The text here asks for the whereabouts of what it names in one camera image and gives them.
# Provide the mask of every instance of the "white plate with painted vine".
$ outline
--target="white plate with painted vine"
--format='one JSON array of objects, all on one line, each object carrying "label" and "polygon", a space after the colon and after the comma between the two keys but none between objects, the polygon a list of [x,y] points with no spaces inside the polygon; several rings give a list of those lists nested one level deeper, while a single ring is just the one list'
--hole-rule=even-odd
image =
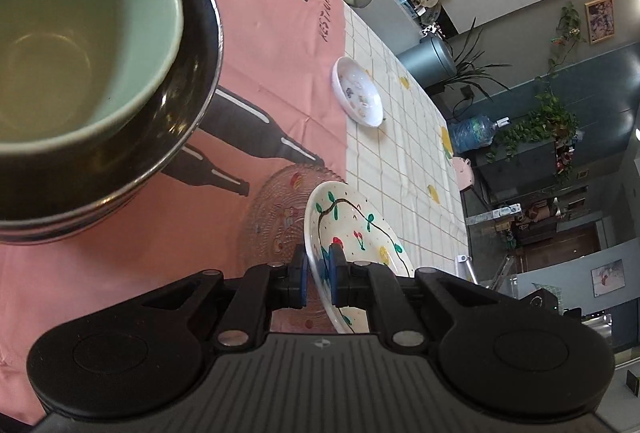
[{"label": "white plate with painted vine", "polygon": [[384,263],[398,276],[414,276],[414,266],[382,214],[357,190],[343,182],[323,182],[311,193],[305,210],[305,249],[322,305],[339,333],[369,331],[364,310],[332,305],[328,251],[340,243],[347,261]]}]

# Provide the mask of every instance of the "gray transparent bowl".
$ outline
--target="gray transparent bowl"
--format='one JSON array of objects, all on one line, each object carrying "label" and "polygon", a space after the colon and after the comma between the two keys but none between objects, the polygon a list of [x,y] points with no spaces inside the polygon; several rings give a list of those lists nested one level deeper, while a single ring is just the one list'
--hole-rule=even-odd
[{"label": "gray transparent bowl", "polygon": [[83,229],[130,200],[180,151],[204,116],[222,67],[215,0],[182,4],[174,64],[122,130],[65,160],[2,161],[0,241],[49,241]]}]

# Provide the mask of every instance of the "white checkered tablecloth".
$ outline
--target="white checkered tablecloth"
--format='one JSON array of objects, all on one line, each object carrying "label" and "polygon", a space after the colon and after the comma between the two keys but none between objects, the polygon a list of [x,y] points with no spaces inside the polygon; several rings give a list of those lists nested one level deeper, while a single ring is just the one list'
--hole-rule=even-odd
[{"label": "white checkered tablecloth", "polygon": [[359,126],[347,117],[346,180],[382,212],[414,267],[454,273],[454,259],[468,254],[468,245],[460,191],[441,137],[447,123],[348,6],[345,17],[345,54],[373,77],[385,108],[379,128]]}]

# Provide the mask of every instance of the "dining table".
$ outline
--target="dining table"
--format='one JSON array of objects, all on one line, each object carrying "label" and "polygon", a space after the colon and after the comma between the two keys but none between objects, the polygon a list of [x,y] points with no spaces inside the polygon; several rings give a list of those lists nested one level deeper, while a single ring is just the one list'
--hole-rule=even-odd
[{"label": "dining table", "polygon": [[[199,129],[126,206],[49,243],[0,245],[0,413],[43,415],[26,357],[60,323],[204,269],[226,278],[291,259],[306,201],[327,180],[356,187],[415,268],[458,273],[468,254],[447,123],[398,58],[342,0],[216,0],[220,82]],[[332,90],[349,56],[376,84],[378,128]],[[309,277],[306,309],[271,329],[335,333]]]}]

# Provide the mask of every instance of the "bowl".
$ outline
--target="bowl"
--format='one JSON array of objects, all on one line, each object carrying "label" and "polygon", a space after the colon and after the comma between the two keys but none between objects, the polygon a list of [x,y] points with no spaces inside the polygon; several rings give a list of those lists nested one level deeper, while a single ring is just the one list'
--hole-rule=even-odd
[{"label": "bowl", "polygon": [[340,106],[356,123],[372,128],[382,124],[385,112],[380,93],[356,61],[347,56],[339,58],[331,72],[331,84]]},{"label": "bowl", "polygon": [[344,182],[323,182],[312,191],[305,208],[304,236],[311,275],[339,333],[365,333],[369,328],[364,310],[333,305],[336,287],[332,287],[328,252],[332,243],[342,247],[347,261],[384,263],[396,276],[415,275],[414,265],[382,214]]},{"label": "bowl", "polygon": [[0,0],[0,160],[115,134],[166,76],[182,25],[181,0]]},{"label": "bowl", "polygon": [[72,159],[0,161],[0,241],[60,238],[110,214],[178,153],[204,116],[222,66],[215,0],[182,0],[178,54],[151,99],[109,139]]}]

